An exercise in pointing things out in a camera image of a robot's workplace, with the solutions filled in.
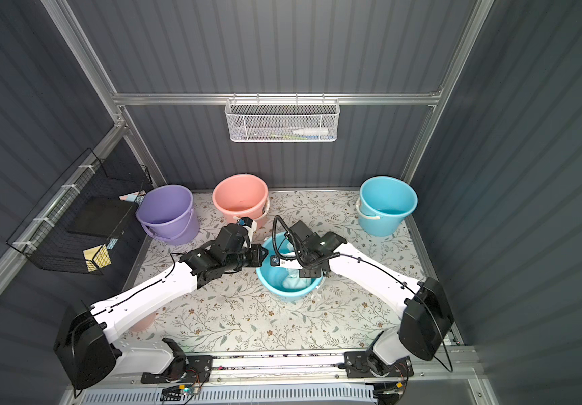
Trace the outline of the blue bucket with label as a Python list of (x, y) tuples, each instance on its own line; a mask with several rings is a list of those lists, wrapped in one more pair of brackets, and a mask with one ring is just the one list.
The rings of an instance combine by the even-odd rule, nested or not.
[(274, 241), (282, 255), (295, 257), (291, 242), (282, 232), (277, 233), (275, 237), (269, 236), (265, 239), (263, 247), (269, 251), (270, 255), (256, 269), (257, 277), (263, 286), (280, 300), (288, 302), (300, 300), (316, 290), (322, 284), (323, 277), (300, 278), (299, 269), (271, 265), (271, 257), (275, 254), (273, 250)]

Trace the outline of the light green cloth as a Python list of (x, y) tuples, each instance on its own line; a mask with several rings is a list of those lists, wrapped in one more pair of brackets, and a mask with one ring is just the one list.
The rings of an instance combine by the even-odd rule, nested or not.
[(272, 287), (286, 296), (307, 294), (315, 282), (314, 278), (301, 278), (300, 271), (295, 269), (277, 270), (273, 276)]

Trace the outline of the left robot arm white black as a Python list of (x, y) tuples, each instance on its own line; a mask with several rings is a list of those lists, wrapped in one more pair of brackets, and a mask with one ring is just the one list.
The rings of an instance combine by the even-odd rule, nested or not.
[(191, 373), (185, 351), (173, 339), (122, 349), (119, 339), (169, 302), (224, 275), (258, 268), (268, 251), (251, 241), (247, 227), (228, 224), (199, 248), (180, 254), (162, 273), (107, 300), (68, 307), (53, 350), (73, 390), (88, 389), (107, 376), (143, 373), (158, 382)]

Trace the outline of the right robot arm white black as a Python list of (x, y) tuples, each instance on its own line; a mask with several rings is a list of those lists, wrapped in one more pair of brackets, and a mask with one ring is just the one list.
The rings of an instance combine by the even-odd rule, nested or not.
[(382, 300), (400, 316), (398, 326), (384, 330), (368, 348), (370, 366), (378, 372), (409, 356), (425, 361), (445, 348), (454, 317), (438, 280), (420, 281), (393, 271), (334, 232), (323, 236), (299, 221), (284, 232), (301, 270), (334, 273)]

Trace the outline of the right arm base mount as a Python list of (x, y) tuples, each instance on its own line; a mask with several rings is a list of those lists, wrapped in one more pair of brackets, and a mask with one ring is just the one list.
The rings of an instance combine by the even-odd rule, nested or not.
[(414, 376), (410, 353), (396, 328), (380, 333), (365, 351), (346, 352), (344, 362), (337, 367), (346, 371), (350, 379)]

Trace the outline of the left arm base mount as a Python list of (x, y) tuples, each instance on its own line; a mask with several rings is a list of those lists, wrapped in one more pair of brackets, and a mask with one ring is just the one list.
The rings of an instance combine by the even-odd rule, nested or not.
[(164, 371), (159, 374), (142, 373), (142, 384), (191, 384), (193, 382), (203, 383), (209, 380), (212, 373), (213, 356), (187, 355), (174, 339), (164, 337), (162, 341), (169, 347), (169, 351), (174, 358)]

